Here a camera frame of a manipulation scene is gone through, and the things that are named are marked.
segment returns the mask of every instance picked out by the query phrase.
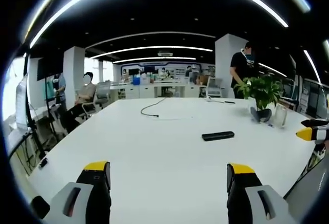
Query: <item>black ceiling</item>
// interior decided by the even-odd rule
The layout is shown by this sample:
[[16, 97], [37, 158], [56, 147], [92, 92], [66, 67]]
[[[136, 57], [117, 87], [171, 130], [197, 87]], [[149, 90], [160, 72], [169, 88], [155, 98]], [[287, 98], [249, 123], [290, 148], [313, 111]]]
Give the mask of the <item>black ceiling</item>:
[[[54, 0], [37, 20], [28, 40], [69, 0]], [[262, 51], [261, 62], [291, 75], [291, 54], [297, 71], [316, 79], [303, 54], [307, 49], [315, 61], [323, 82], [329, 84], [329, 61], [322, 42], [329, 38], [325, 21], [325, 0], [308, 0], [312, 10], [303, 14], [292, 0], [262, 0], [288, 24], [284, 28], [270, 14], [250, 0], [83, 0], [61, 15], [42, 35], [32, 49], [32, 56], [64, 52], [72, 46], [88, 47], [97, 42], [136, 33], [180, 31], [214, 36], [188, 34], [151, 34], [132, 36], [95, 45], [87, 56], [143, 46], [189, 46], [214, 50], [214, 42], [231, 33], [253, 41]], [[279, 47], [280, 54], [273, 51]], [[114, 54], [117, 59], [157, 56], [158, 49], [145, 49]], [[171, 49], [173, 56], [195, 57], [214, 63], [214, 52]]]

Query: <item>white conference table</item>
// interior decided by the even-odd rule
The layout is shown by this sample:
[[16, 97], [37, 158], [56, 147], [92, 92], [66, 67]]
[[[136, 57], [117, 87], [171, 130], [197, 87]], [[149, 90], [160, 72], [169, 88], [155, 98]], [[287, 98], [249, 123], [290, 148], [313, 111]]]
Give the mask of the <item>white conference table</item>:
[[[298, 138], [304, 116], [288, 112], [283, 129], [255, 123], [247, 101], [202, 98], [117, 101], [65, 137], [49, 163], [29, 177], [50, 202], [83, 168], [111, 163], [111, 224], [228, 223], [227, 163], [253, 168], [281, 196], [306, 166], [314, 143]], [[235, 137], [205, 142], [201, 135], [231, 130]]]

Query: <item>black pants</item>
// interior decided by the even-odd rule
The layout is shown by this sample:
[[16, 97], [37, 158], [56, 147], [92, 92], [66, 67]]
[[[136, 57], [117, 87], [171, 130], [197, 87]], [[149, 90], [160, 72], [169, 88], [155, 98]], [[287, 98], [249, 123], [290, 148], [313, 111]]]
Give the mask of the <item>black pants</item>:
[[234, 97], [236, 99], [244, 99], [243, 92], [238, 91], [238, 88], [234, 88], [233, 91], [234, 91]]
[[[85, 109], [86, 111], [91, 110], [91, 108], [88, 106], [86, 106]], [[82, 109], [82, 104], [77, 104], [61, 116], [62, 126], [67, 130], [68, 133], [72, 132], [80, 125], [80, 123], [76, 121], [76, 117], [78, 117], [82, 113], [84, 113]]]

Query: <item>man in black shirt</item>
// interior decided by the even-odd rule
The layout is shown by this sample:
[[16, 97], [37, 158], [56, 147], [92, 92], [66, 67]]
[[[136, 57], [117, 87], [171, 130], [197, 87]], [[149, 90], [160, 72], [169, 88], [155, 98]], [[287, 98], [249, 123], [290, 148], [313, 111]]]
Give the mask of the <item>man in black shirt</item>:
[[230, 74], [232, 75], [231, 88], [234, 96], [243, 99], [243, 93], [234, 88], [237, 83], [241, 84], [244, 78], [253, 75], [253, 60], [251, 59], [251, 43], [248, 42], [241, 52], [235, 53], [232, 57]]

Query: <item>window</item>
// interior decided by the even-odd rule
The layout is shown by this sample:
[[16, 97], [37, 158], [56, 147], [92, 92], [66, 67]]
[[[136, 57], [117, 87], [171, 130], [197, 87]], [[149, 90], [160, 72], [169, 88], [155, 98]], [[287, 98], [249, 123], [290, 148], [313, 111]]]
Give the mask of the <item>window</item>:
[[113, 63], [110, 61], [103, 61], [103, 80], [110, 80], [113, 82]]
[[3, 120], [15, 114], [16, 87], [23, 78], [24, 62], [24, 58], [16, 58], [7, 70], [2, 103]]
[[99, 83], [99, 63], [97, 59], [90, 59], [85, 58], [84, 59], [84, 72], [92, 72], [94, 74], [92, 83], [98, 84]]

